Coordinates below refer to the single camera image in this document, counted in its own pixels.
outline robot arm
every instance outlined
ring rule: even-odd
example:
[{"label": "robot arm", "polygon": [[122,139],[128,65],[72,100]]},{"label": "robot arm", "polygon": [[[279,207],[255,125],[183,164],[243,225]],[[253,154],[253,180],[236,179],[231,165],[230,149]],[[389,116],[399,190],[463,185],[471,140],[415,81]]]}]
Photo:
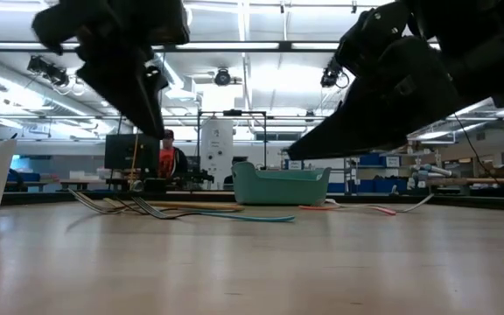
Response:
[{"label": "robot arm", "polygon": [[[403,36],[406,25],[414,35]],[[392,150],[472,103],[493,97],[504,107],[504,0],[385,4],[361,13],[333,60],[356,78],[336,112],[289,148],[291,159]],[[325,76],[338,72],[330,66]]]},{"label": "robot arm", "polygon": [[60,0],[32,22],[40,43],[61,55],[76,37],[85,61],[77,74],[143,133],[163,138],[158,91],[168,83],[153,59],[153,45],[189,41],[180,0]]}]

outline person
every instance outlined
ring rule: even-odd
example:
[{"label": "person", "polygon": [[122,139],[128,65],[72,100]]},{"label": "person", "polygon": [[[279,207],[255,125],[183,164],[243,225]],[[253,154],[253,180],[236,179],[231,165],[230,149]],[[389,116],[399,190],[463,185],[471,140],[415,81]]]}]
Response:
[{"label": "person", "polygon": [[161,179],[170,179],[175,173],[188,172],[188,159],[181,149],[175,147],[174,132],[164,130],[163,148],[158,157],[158,176]]}]

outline cable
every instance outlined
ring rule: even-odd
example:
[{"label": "cable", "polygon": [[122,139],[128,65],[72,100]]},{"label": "cable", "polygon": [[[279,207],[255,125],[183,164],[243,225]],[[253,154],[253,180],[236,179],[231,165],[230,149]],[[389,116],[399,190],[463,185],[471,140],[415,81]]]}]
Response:
[{"label": "cable", "polygon": [[454,117],[456,117],[456,121],[458,122],[458,124],[462,128],[462,131],[464,131],[465,138],[468,140],[468,143],[470,144],[470,148],[472,148],[473,154],[476,155],[476,158],[478,159],[479,166],[481,166],[481,168],[486,172],[487,176],[489,176],[490,178],[492,178],[495,181],[495,183],[497,183],[497,185],[499,187],[504,187],[504,185],[502,185],[499,182],[499,180],[497,180],[497,178],[481,162],[480,155],[478,154],[478,152],[476,151],[476,149],[473,147],[472,140],[470,140],[470,136],[468,136],[468,133],[466,132],[466,129],[465,129],[464,125],[460,121],[459,116],[456,115],[456,113],[454,113]]},{"label": "cable", "polygon": [[347,84],[344,87],[341,87],[341,86],[338,85],[338,82],[336,82],[336,87],[338,87],[340,89],[344,89],[344,88],[349,87],[349,84],[351,84],[351,80],[349,79],[349,75],[347,75],[347,73],[343,72],[343,70],[341,71],[341,74],[343,74],[341,76],[341,78],[343,78],[344,76],[347,78]]}]

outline white cylindrical tank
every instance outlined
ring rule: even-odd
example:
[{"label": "white cylindrical tank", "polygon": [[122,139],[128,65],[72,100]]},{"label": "white cylindrical tank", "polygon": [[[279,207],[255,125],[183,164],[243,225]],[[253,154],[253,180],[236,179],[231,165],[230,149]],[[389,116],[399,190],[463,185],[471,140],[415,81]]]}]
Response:
[{"label": "white cylindrical tank", "polygon": [[231,176],[233,162],[233,121],[212,118],[201,128],[201,169],[215,177],[213,189],[222,189]]}]

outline teal plastic basket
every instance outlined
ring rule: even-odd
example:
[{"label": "teal plastic basket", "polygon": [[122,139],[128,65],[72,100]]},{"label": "teal plastic basket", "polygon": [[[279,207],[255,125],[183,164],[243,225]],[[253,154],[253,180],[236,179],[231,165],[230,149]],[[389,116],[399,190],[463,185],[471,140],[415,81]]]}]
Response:
[{"label": "teal plastic basket", "polygon": [[330,170],[257,171],[240,162],[233,165],[234,198],[247,205],[313,205],[326,198]]}]

